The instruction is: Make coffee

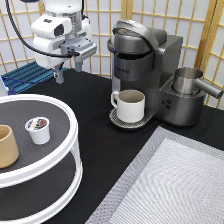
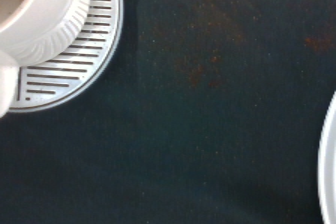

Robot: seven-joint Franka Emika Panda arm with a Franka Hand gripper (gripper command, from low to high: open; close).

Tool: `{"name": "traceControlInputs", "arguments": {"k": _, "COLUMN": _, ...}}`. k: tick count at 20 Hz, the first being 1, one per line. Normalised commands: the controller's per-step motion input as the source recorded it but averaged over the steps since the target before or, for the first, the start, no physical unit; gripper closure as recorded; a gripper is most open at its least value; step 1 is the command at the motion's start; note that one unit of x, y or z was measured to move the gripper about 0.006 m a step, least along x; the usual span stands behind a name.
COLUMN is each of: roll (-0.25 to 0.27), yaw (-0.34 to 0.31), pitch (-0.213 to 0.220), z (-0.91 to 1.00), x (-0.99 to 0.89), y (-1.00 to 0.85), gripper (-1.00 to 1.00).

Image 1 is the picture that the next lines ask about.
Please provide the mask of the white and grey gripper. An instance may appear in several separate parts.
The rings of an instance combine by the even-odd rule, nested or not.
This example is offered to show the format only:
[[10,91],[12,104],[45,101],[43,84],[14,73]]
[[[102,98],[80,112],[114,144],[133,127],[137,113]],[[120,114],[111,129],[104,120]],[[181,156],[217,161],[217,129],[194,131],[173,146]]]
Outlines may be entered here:
[[36,53],[38,65],[46,69],[54,68],[54,78],[58,84],[64,82],[64,72],[59,65],[69,57],[75,61],[75,70],[82,71],[83,61],[96,53],[97,45],[92,41],[89,19],[81,13],[44,13],[32,25],[35,49],[48,53]]

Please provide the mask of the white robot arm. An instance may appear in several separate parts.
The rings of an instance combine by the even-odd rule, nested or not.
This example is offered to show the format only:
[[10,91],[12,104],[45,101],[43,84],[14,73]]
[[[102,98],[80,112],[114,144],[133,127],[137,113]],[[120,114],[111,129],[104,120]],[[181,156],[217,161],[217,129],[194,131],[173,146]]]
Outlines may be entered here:
[[56,82],[64,82],[62,66],[69,58],[75,70],[82,71],[83,61],[96,53],[90,21],[82,14],[82,0],[40,0],[45,12],[32,25],[33,46],[39,66],[52,69]]

